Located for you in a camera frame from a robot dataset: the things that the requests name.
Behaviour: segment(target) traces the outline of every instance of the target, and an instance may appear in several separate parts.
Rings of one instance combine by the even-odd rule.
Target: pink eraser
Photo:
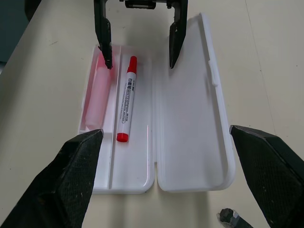
[[[85,124],[89,130],[102,128],[110,88],[110,70],[105,66],[104,58],[99,57],[96,75],[93,81],[93,87],[89,100],[89,106],[85,116]]]

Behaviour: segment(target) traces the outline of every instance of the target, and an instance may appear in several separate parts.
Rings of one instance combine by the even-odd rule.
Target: table
[[[190,0],[188,9],[209,17],[229,123],[277,134],[302,159],[303,9],[301,0]],[[107,16],[113,43],[153,47],[168,36],[173,9],[111,0]],[[93,0],[43,0],[10,57],[0,77],[0,222],[76,135],[96,43]],[[83,227],[217,228],[226,207],[269,227],[235,157],[226,190],[172,194],[154,184],[141,195],[93,195]]]

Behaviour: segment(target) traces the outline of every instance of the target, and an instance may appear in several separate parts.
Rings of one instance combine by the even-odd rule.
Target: marker
[[[135,80],[136,80],[136,67],[137,58],[132,56],[130,59],[129,68],[123,91],[123,100],[120,110],[120,117],[118,122],[117,138],[119,142],[127,142],[129,140],[133,100],[135,92]]]

